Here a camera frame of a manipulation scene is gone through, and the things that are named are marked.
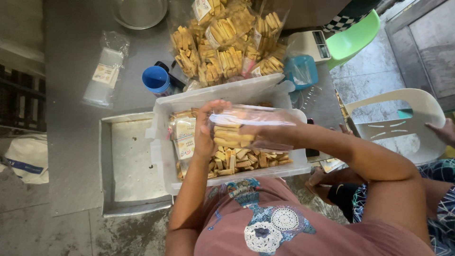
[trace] door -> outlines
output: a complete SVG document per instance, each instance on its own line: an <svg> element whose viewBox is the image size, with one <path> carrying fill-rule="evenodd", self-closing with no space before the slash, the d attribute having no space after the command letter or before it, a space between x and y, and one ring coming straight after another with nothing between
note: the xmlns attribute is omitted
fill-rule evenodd
<svg viewBox="0 0 455 256"><path fill-rule="evenodd" d="M385 30L408 88L455 109L455 0L420 0Z"/></svg>

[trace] pink tag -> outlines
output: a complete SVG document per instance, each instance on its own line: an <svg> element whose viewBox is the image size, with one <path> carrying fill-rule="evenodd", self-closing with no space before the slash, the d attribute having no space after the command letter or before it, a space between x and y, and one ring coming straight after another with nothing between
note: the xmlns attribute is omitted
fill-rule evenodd
<svg viewBox="0 0 455 256"><path fill-rule="evenodd" d="M171 129L171 128L168 128L167 131L168 131L168 133L167 133L167 136L166 136L166 140L168 140L169 137L171 136L172 129Z"/></svg>

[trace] stainless steel table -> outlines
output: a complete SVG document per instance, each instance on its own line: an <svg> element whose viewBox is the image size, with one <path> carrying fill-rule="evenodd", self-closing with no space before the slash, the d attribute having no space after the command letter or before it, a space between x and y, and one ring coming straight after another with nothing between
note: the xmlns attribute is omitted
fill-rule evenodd
<svg viewBox="0 0 455 256"><path fill-rule="evenodd" d="M64 215L102 205L98 164L98 122L122 113L151 111L155 96L142 84L145 68L156 61L170 65L167 25L133 31L115 22L108 0L44 2L47 133L52 215ZM129 57L114 93L114 109L81 103L97 65L101 31L131 37ZM305 109L324 127L335 127L342 116L327 66L318 66L322 90Z"/></svg>

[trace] white lace doily print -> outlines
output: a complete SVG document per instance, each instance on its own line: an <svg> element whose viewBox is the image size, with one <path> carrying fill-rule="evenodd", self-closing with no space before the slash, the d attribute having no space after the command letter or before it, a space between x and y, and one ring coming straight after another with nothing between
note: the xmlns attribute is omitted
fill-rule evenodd
<svg viewBox="0 0 455 256"><path fill-rule="evenodd" d="M273 226L279 231L294 230L298 226L297 214L288 208L279 208L272 213Z"/></svg>
<svg viewBox="0 0 455 256"><path fill-rule="evenodd" d="M245 227L245 241L248 248L257 252L275 252L283 235L270 222L256 222Z"/></svg>

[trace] metal baking tray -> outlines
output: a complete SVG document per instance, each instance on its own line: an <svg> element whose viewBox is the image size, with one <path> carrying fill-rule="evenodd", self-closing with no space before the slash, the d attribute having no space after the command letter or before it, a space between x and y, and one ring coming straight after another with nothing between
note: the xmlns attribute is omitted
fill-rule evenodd
<svg viewBox="0 0 455 256"><path fill-rule="evenodd" d="M168 194L150 159L145 130L153 112L126 114L100 120L99 156L103 217L125 216L169 208Z"/></svg>

